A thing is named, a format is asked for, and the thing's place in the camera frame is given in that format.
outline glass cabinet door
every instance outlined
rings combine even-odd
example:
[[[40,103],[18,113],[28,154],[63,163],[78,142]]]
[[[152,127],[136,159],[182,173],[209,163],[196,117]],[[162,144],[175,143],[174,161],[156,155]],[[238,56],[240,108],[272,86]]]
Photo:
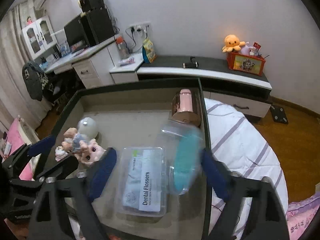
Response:
[[[33,53],[36,54],[38,51],[40,51],[40,46],[39,46],[35,31],[33,30],[33,28],[29,28],[27,30],[27,35],[28,35],[28,39],[31,44],[31,48],[33,50]]]
[[[50,30],[46,20],[42,20],[40,22],[40,28],[41,28],[40,35],[43,43],[46,45],[49,45],[51,42],[53,42],[53,39],[50,35]]]

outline drawer handle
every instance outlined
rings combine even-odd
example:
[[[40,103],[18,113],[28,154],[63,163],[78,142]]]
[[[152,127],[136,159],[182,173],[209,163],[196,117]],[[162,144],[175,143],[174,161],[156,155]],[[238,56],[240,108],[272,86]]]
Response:
[[[241,106],[237,106],[236,104],[234,104],[233,107],[236,107],[236,108],[239,108],[239,109],[250,109],[248,106],[241,107]]]

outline black speaker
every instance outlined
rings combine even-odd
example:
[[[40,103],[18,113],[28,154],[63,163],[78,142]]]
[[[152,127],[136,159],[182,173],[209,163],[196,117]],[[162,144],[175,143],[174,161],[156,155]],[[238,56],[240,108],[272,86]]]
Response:
[[[92,10],[104,8],[103,0],[79,0],[80,6],[83,12],[89,12]]]
[[[80,19],[89,46],[97,45],[115,35],[107,9],[87,12]]]

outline snack bag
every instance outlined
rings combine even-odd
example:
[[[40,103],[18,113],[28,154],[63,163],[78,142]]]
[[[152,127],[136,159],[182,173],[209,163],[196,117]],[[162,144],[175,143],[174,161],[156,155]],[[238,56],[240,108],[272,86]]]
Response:
[[[153,43],[149,38],[146,38],[142,43],[142,56],[145,63],[152,63],[156,59],[156,53]]]

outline pink blanket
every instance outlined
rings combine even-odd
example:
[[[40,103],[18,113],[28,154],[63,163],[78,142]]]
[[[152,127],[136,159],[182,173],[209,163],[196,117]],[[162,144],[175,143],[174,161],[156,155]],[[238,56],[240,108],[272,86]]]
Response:
[[[9,131],[8,131],[8,139],[7,141],[12,144],[11,151],[9,155],[11,155],[15,150],[17,150],[21,145],[23,145],[25,142],[22,140],[20,133],[18,131],[18,119],[15,118],[13,123],[11,124]],[[19,178],[22,180],[31,180],[32,179],[32,170],[29,165],[29,163],[25,166],[23,171],[21,172]]]
[[[292,202],[288,206],[287,223],[290,240],[298,240],[306,230],[320,206],[320,192],[300,202]]]

